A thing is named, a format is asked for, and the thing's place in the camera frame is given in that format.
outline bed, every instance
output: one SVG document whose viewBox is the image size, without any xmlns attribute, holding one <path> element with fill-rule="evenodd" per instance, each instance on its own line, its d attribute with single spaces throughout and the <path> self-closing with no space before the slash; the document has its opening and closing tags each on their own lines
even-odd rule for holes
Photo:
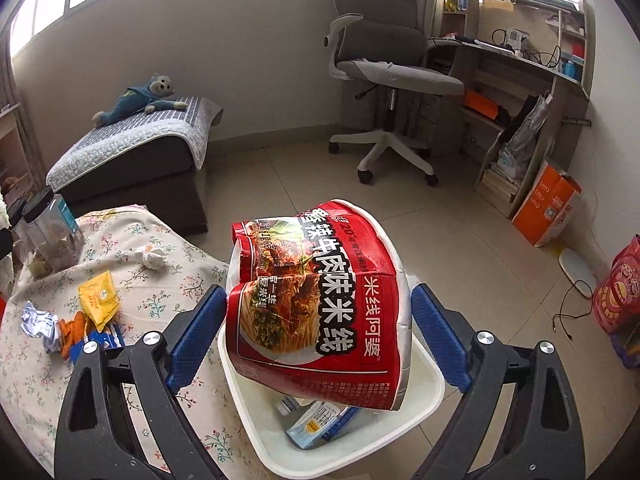
<svg viewBox="0 0 640 480">
<path fill-rule="evenodd" d="M 178 99 L 186 110 L 139 112 L 90 131 L 53 165 L 47 184 L 76 217 L 139 203 L 182 236 L 206 232 L 196 174 L 222 108 L 201 97 Z"/>
<path fill-rule="evenodd" d="M 38 309 L 70 319 L 79 309 L 78 285 L 110 270 L 120 297 L 118 323 L 126 344 L 133 344 L 149 330 L 164 330 L 178 312 L 193 308 L 209 286 L 224 286 L 226 281 L 226 264 L 188 243 L 144 208 L 94 212 L 82 216 L 79 225 L 86 236 L 79 264 L 36 282 L 23 270 L 0 324 L 0 456 L 8 453 L 12 457 L 11 463 L 2 466 L 7 474 L 20 463 L 11 478 L 50 480 L 58 415 L 72 371 L 72 365 L 59 354 L 45 353 L 40 339 L 21 332 L 20 315 L 27 299 Z M 148 244 L 168 253 L 163 270 L 145 269 L 138 263 L 135 249 Z M 147 459 L 166 469 L 135 387 L 127 386 L 126 394 Z M 229 479 L 275 478 L 244 432 L 220 364 L 217 341 L 193 383 L 181 389 L 177 398 Z"/>
</svg>

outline blue container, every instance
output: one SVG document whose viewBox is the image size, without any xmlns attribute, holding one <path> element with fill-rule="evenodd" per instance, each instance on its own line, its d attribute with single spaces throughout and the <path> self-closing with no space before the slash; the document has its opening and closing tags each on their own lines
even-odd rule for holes
<svg viewBox="0 0 640 480">
<path fill-rule="evenodd" d="M 573 61 L 567 61 L 564 64 L 564 75 L 569 76 L 571 79 L 575 79 L 575 63 Z"/>
</svg>

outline tile floor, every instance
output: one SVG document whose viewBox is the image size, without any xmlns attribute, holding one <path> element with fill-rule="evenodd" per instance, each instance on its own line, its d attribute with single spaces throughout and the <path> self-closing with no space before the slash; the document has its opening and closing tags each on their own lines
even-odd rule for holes
<svg viewBox="0 0 640 480">
<path fill-rule="evenodd" d="M 550 250 L 535 249 L 473 191 L 478 165 L 464 156 L 435 158 L 437 188 L 387 151 L 363 186 L 356 166 L 366 146 L 325 141 L 267 148 L 208 160 L 209 233 L 194 238 L 203 250 L 228 260 L 230 224 L 296 214 L 332 198 L 368 210 L 383 225 L 407 271 L 429 284 L 448 308 L 503 342 L 553 342 L 567 371 L 584 434 L 587 474 L 606 457 L 640 404 L 640 373 L 625 370 L 592 317 L 567 320 L 573 335 L 553 332 L 555 314 L 570 282 Z M 572 291 L 563 311 L 582 313 L 589 303 Z M 504 425 L 512 387 L 505 386 L 494 420 L 472 468 L 487 463 Z M 372 480 L 408 480 L 430 452 L 460 393 L 447 387 L 439 409 L 419 427 L 369 457 L 332 474 L 368 472 Z"/>
</svg>

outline blue plush toy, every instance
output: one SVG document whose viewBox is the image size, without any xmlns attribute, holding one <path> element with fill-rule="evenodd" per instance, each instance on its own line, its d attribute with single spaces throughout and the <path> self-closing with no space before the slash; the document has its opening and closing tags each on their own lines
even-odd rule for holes
<svg viewBox="0 0 640 480">
<path fill-rule="evenodd" d="M 94 115 L 94 126 L 100 128 L 116 123 L 140 110 L 144 110 L 145 114 L 151 114 L 156 110 L 185 110 L 187 103 L 162 99 L 174 93 L 173 87 L 174 84 L 167 76 L 159 75 L 152 78 L 145 87 L 127 88 L 111 112 L 98 112 Z"/>
</svg>

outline floral bed sheet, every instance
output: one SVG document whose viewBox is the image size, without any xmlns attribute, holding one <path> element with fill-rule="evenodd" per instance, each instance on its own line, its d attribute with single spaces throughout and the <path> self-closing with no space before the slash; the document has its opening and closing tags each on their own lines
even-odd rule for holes
<svg viewBox="0 0 640 480">
<path fill-rule="evenodd" d="M 212 284 L 225 286 L 228 268 L 139 206 L 89 213 L 78 223 L 86 237 L 80 262 L 37 281 L 23 269 L 0 324 L 0 404 L 26 447 L 51 475 L 58 416 L 72 364 L 60 354 L 47 354 L 39 338 L 20 330 L 24 303 L 30 300 L 39 310 L 71 319 L 80 309 L 78 286 L 110 270 L 120 298 L 115 320 L 126 344 L 133 344 L 149 330 L 164 330 L 178 312 L 191 310 Z M 167 252 L 164 269 L 149 270 L 134 257 L 136 249 L 147 245 Z M 126 386 L 125 393 L 149 463 L 168 470 L 135 386 Z M 277 478 L 262 465 L 244 432 L 216 341 L 193 383 L 177 398 L 229 479 Z"/>
</svg>

